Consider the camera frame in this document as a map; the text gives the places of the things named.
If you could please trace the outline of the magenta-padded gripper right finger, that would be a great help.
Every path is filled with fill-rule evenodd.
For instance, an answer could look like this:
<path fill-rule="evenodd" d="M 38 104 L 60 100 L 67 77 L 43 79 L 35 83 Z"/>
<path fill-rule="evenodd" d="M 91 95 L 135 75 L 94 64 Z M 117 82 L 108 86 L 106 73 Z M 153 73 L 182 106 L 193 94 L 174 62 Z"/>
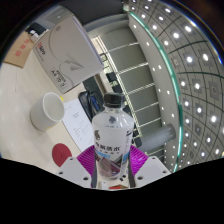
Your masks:
<path fill-rule="evenodd" d="M 171 172 L 156 157 L 148 157 L 132 146 L 129 154 L 128 180 L 131 188 L 140 188 L 170 175 Z"/>

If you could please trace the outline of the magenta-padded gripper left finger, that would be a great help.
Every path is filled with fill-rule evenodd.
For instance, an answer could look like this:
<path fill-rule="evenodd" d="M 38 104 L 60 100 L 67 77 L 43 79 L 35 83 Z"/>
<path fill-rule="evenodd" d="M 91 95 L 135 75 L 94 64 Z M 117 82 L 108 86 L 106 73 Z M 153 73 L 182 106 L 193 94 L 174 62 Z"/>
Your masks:
<path fill-rule="evenodd" d="M 68 157 L 56 175 L 81 187 L 95 188 L 97 185 L 95 149 L 88 148 L 77 157 Z"/>

